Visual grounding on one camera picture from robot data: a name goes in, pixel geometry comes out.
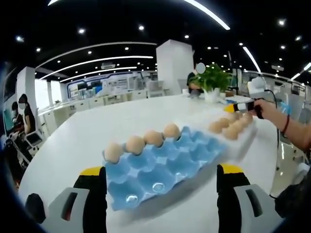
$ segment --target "cable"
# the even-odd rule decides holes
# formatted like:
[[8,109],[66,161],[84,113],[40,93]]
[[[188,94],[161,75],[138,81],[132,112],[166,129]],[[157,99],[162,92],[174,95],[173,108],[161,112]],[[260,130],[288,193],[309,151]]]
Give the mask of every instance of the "cable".
[[[270,89],[266,89],[264,90],[265,92],[271,92],[272,95],[273,95],[273,98],[274,98],[274,101],[276,103],[276,109],[277,109],[277,102],[276,102],[276,96],[274,95],[273,91],[270,90]],[[277,149],[278,149],[278,146],[279,146],[279,143],[280,143],[280,133],[279,133],[279,130],[278,128],[276,129],[276,133],[277,133]]]

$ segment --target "red bracelet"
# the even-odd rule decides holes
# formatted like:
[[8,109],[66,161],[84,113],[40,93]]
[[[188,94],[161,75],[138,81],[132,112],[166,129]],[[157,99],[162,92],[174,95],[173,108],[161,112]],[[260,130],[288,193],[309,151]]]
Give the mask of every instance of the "red bracelet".
[[290,123],[290,115],[287,115],[287,120],[286,120],[286,124],[284,127],[284,130],[281,132],[282,134],[285,134],[286,130],[287,130],[287,126]]

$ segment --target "potted plant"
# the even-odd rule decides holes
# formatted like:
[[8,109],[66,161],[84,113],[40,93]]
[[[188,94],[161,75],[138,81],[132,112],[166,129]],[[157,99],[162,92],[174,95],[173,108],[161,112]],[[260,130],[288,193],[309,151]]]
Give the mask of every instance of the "potted plant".
[[219,101],[219,93],[227,90],[230,75],[224,72],[217,64],[206,67],[204,73],[197,74],[190,79],[190,83],[200,86],[204,91],[206,102]]

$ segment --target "flower pot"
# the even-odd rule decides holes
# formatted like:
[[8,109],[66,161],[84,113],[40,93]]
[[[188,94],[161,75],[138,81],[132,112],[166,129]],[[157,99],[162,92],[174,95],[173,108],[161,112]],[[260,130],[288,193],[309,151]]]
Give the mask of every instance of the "flower pot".
[[215,88],[212,91],[206,91],[206,90],[203,90],[203,91],[204,91],[205,102],[207,103],[219,102],[219,93],[220,93],[219,88]]

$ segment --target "person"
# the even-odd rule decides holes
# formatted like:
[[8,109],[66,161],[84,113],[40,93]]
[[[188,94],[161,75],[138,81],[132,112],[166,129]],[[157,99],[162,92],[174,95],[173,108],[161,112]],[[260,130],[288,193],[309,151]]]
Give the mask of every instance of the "person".
[[18,112],[18,103],[15,101],[12,104],[12,114],[13,114],[13,132],[23,132],[24,131],[24,120],[23,116]]
[[22,94],[19,98],[19,107],[24,109],[25,117],[25,134],[29,134],[35,131],[35,117],[31,111],[26,94]]
[[196,76],[198,74],[197,70],[194,69],[193,72],[191,72],[189,75],[188,75],[188,78],[187,78],[187,86],[188,86],[188,90],[189,90],[189,93],[192,92],[192,90],[197,90],[199,91],[199,93],[203,93],[203,90],[201,89],[200,86],[194,84],[194,83],[190,83],[190,79],[193,78],[194,76]]
[[284,113],[276,109],[275,105],[265,101],[255,101],[255,106],[261,107],[261,114],[264,119],[272,122],[287,138],[303,152],[311,149],[311,124],[303,125],[297,121],[290,119]]

